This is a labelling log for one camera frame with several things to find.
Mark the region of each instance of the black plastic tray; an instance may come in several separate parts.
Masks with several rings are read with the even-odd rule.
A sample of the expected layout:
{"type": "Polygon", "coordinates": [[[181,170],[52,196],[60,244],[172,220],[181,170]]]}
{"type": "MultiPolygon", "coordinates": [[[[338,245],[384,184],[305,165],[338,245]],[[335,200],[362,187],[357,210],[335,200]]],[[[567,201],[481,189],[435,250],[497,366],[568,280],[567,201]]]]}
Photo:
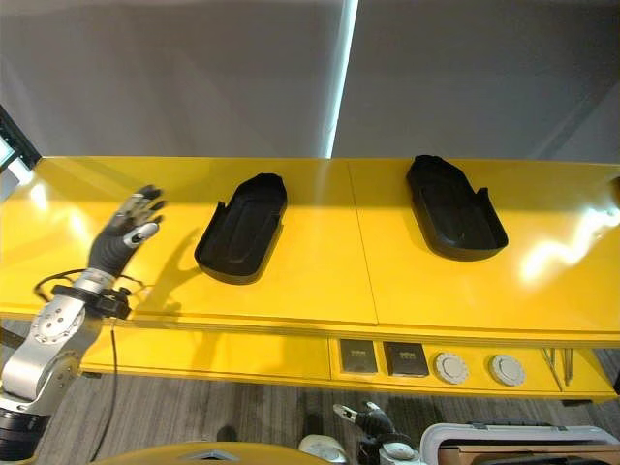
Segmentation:
{"type": "Polygon", "coordinates": [[[414,212],[428,247],[438,255],[482,260],[508,245],[508,236],[485,187],[474,192],[459,168],[419,155],[407,173],[414,212]]]}
{"type": "Polygon", "coordinates": [[[228,206],[222,201],[196,247],[201,269],[220,281],[256,281],[280,230],[287,191],[277,174],[261,173],[241,183],[228,206]]]}

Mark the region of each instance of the small black box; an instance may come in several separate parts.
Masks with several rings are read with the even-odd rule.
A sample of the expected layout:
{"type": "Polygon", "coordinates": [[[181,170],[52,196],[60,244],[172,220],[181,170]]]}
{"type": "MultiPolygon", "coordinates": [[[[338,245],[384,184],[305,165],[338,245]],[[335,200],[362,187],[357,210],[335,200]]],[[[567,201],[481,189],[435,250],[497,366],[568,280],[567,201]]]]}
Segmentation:
{"type": "Polygon", "coordinates": [[[342,368],[352,373],[377,373],[377,360],[372,341],[340,340],[342,368]]]}
{"type": "Polygon", "coordinates": [[[392,376],[428,376],[428,365],[421,344],[385,342],[387,369],[392,376]]]}

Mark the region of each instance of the lower shelf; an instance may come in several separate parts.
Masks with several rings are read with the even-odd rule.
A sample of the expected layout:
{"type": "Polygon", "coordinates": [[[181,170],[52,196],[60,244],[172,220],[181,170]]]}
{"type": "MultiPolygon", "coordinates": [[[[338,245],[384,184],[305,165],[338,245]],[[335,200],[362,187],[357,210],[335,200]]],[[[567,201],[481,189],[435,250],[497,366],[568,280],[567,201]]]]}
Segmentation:
{"type": "MultiPolygon", "coordinates": [[[[428,376],[417,378],[389,375],[381,341],[372,343],[376,373],[361,374],[344,371],[340,341],[327,337],[136,327],[117,327],[115,332],[118,368],[125,374],[427,394],[598,401],[616,397],[596,356],[587,349],[574,351],[573,380],[566,386],[562,360],[556,360],[554,376],[542,349],[424,344],[430,370],[428,376]],[[467,363],[469,377],[462,384],[451,385],[435,371],[434,360],[444,352],[467,363]],[[522,385],[507,387],[491,376],[489,361],[497,355],[520,361],[526,374],[522,385]]],[[[87,352],[82,370],[112,371],[105,329],[87,352]]]]}

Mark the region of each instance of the floor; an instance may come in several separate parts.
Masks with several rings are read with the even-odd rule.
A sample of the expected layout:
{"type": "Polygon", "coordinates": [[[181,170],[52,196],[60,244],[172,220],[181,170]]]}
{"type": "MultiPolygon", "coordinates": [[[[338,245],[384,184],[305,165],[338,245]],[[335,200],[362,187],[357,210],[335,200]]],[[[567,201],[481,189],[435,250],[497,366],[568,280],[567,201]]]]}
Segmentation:
{"type": "MultiPolygon", "coordinates": [[[[25,333],[23,323],[2,322],[25,333]]],[[[10,350],[2,351],[3,361],[10,350]]],[[[610,376],[620,369],[618,351],[599,351],[610,376]]],[[[51,421],[40,447],[46,465],[81,465],[101,434],[112,386],[111,375],[79,378],[51,421]]],[[[372,400],[392,417],[414,443],[437,422],[474,419],[535,419],[553,424],[599,426],[620,438],[620,402],[567,407],[559,401],[396,395],[374,392],[280,387],[224,382],[121,376],[116,412],[100,458],[156,445],[193,440],[215,441],[218,431],[232,426],[239,441],[295,448],[304,419],[321,418],[323,432],[335,437],[351,454],[360,437],[338,418],[334,403],[360,408],[372,400]]]]}

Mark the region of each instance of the black cable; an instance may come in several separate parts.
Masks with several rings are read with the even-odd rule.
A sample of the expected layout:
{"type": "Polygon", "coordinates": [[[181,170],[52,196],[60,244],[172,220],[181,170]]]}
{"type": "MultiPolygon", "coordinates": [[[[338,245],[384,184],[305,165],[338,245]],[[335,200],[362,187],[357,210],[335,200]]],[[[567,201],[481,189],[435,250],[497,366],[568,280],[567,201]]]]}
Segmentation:
{"type": "Polygon", "coordinates": [[[112,380],[112,398],[111,405],[109,406],[108,419],[106,419],[106,426],[104,426],[104,431],[101,434],[101,438],[99,438],[99,444],[97,444],[97,448],[93,452],[90,457],[90,462],[94,462],[99,455],[99,450],[101,446],[104,444],[106,440],[106,436],[108,435],[109,425],[111,424],[112,417],[114,416],[114,407],[116,406],[116,392],[118,390],[118,355],[116,353],[116,337],[114,336],[114,322],[112,322],[112,326],[109,330],[109,335],[112,339],[112,354],[114,357],[114,379],[112,380]]]}
{"type": "Polygon", "coordinates": [[[49,298],[41,289],[41,286],[43,284],[53,279],[68,279],[69,281],[71,281],[71,279],[67,277],[68,274],[82,273],[85,270],[86,268],[77,268],[77,269],[70,269],[69,271],[63,271],[62,273],[52,274],[48,276],[47,278],[43,278],[41,281],[35,284],[35,287],[33,288],[32,292],[35,293],[36,296],[42,298],[45,302],[49,302],[49,298]]]}
{"type": "MultiPolygon", "coordinates": [[[[41,289],[41,286],[43,284],[45,284],[48,281],[52,281],[54,279],[66,279],[67,281],[69,281],[70,283],[73,284],[74,280],[71,279],[70,277],[68,277],[68,275],[76,274],[76,273],[82,273],[84,271],[86,271],[86,268],[77,268],[77,269],[70,269],[69,271],[63,271],[62,273],[52,274],[52,275],[48,276],[47,278],[44,278],[41,281],[39,281],[35,285],[35,287],[33,288],[32,292],[35,293],[35,295],[38,298],[42,299],[44,302],[49,303],[49,297],[47,297],[46,293],[44,293],[43,289],[41,289]]],[[[133,281],[134,283],[139,284],[141,289],[144,288],[144,283],[140,279],[132,278],[131,276],[127,276],[126,274],[121,274],[118,277],[119,278],[125,278],[125,279],[127,279],[129,281],[133,281]]]]}

